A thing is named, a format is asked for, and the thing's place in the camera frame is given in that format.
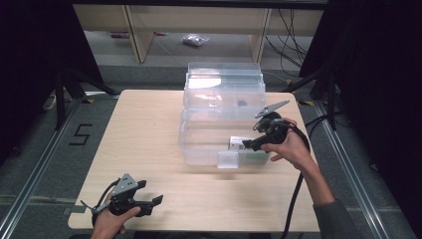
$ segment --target clear plastic container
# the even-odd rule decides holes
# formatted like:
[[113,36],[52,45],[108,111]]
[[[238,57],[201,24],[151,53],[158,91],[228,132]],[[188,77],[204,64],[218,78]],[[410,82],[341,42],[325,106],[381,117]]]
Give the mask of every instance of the clear plastic container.
[[254,117],[264,105],[265,84],[258,64],[189,64],[184,89],[186,110],[212,112],[210,120],[237,120]]
[[260,136],[253,126],[266,100],[258,64],[191,63],[184,90],[179,146],[187,164],[237,168],[268,161],[264,151],[231,143]]

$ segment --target black cable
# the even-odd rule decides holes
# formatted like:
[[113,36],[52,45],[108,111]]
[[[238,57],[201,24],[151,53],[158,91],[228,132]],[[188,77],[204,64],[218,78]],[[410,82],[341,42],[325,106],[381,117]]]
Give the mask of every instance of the black cable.
[[103,192],[103,195],[100,197],[100,200],[99,200],[99,203],[97,203],[97,206],[95,207],[95,208],[98,208],[101,204],[102,204],[102,202],[103,202],[103,200],[105,199],[105,197],[106,197],[106,194],[109,192],[109,190],[112,188],[112,187],[114,187],[114,186],[116,186],[117,184],[118,184],[118,182],[120,181],[120,178],[118,179],[118,180],[116,180],[116,181],[114,181],[114,182],[112,182],[108,187],[107,187],[107,189],[105,190],[105,192]]
[[[307,147],[308,151],[311,151],[311,145],[308,141],[305,134],[296,126],[290,126],[290,128],[298,134],[298,136],[304,141],[305,146]],[[289,234],[290,223],[292,221],[293,209],[295,208],[296,199],[298,198],[299,191],[301,190],[302,182],[304,181],[304,176],[302,173],[299,174],[298,181],[296,183],[295,190],[292,195],[291,203],[289,205],[288,210],[288,217],[286,219],[285,230],[283,231],[281,239],[286,239]]]
[[302,48],[299,44],[298,44],[298,42],[296,41],[296,36],[295,36],[295,26],[294,26],[294,18],[295,18],[295,12],[294,12],[294,10],[293,9],[291,9],[291,27],[289,27],[288,26],[288,24],[287,24],[287,22],[286,22],[286,20],[285,20],[285,18],[283,17],[283,14],[282,14],[282,11],[279,9],[279,14],[280,14],[280,17],[282,18],[282,20],[283,20],[283,23],[285,24],[285,27],[286,27],[286,29],[287,29],[287,31],[288,31],[288,38],[287,38],[287,40],[289,39],[289,36],[290,37],[292,37],[292,40],[293,40],[293,42],[295,43],[295,46],[296,46],[296,51],[299,51],[299,52],[301,52],[301,53],[307,53],[307,51],[304,49],[304,48]]
[[288,56],[288,55],[286,55],[284,52],[280,51],[277,47],[275,47],[275,46],[273,45],[273,43],[270,41],[270,39],[268,39],[268,37],[267,37],[267,36],[266,36],[265,38],[267,39],[268,43],[270,44],[270,46],[273,48],[273,50],[274,50],[277,54],[279,54],[279,55],[281,55],[282,57],[286,58],[287,60],[289,60],[290,62],[292,62],[293,64],[295,64],[295,65],[296,65],[297,67],[299,67],[299,68],[302,66],[301,64],[299,64],[298,62],[296,62],[293,58],[289,57],[289,56]]

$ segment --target light wood tabletop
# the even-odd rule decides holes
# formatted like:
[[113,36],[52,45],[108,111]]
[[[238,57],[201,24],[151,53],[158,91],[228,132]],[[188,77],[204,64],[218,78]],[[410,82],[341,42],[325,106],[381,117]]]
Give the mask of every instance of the light wood tabletop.
[[[299,172],[285,160],[236,169],[192,166],[178,146],[182,91],[122,92],[105,130],[77,205],[97,204],[124,173],[146,180],[134,199],[163,195],[151,216],[132,218],[127,229],[145,231],[281,232]],[[267,105],[291,102],[277,112],[307,134],[295,97],[267,93]],[[71,228],[92,228],[92,214],[72,213]],[[313,203],[303,183],[291,231],[318,231]]]

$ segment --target sleeve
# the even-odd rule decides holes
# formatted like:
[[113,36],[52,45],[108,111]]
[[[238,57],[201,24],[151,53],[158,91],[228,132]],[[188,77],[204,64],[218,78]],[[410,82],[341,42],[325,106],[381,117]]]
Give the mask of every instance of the sleeve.
[[363,238],[341,201],[314,206],[322,239]]

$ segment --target plastic bag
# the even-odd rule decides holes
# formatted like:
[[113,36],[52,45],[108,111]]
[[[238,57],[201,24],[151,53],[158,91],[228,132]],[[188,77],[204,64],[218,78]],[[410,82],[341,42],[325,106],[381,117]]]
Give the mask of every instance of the plastic bag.
[[188,34],[183,37],[183,43],[195,47],[199,47],[207,43],[210,39],[200,34]]

